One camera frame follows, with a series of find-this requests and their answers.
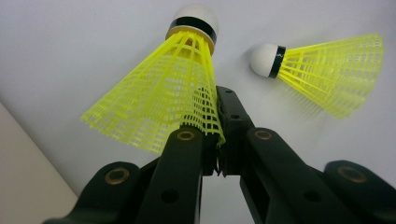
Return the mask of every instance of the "black band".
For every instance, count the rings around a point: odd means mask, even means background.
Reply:
[[[277,73],[279,72],[280,65],[283,62],[283,56],[285,56],[285,52],[286,52],[285,47],[277,46],[276,56],[269,77],[276,78]]]
[[[198,18],[195,17],[180,17],[172,21],[171,25],[169,26],[169,30],[176,26],[192,26],[195,27],[204,33],[206,33],[213,41],[214,44],[216,44],[216,33],[213,30],[213,28],[207,24],[205,21],[202,21]]]

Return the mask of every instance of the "yellow shuttlecock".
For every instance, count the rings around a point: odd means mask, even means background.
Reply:
[[[261,76],[281,78],[341,119],[372,90],[383,53],[382,37],[369,34],[297,49],[261,45],[250,65]]]
[[[121,142],[161,153],[180,125],[224,136],[211,62],[218,22],[201,5],[180,9],[166,40],[81,119]]]

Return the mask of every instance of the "yellow mesh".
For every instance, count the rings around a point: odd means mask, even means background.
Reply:
[[[194,32],[170,36],[81,119],[100,133],[156,153],[182,124],[218,133],[222,144],[208,44]]]
[[[378,34],[287,49],[278,76],[341,119],[372,90],[383,53]]]

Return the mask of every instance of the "white wall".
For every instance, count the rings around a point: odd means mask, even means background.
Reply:
[[[0,103],[0,223],[42,223],[71,211],[77,196]]]

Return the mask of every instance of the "screw hole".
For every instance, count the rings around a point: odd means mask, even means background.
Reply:
[[[123,167],[114,168],[105,176],[105,181],[109,185],[118,185],[123,183],[129,177],[129,171]]]
[[[304,197],[312,203],[318,203],[321,201],[321,196],[319,194],[319,192],[317,192],[316,190],[309,190],[306,193],[304,193]]]
[[[161,199],[165,203],[175,203],[178,200],[178,191],[175,189],[164,190]]]

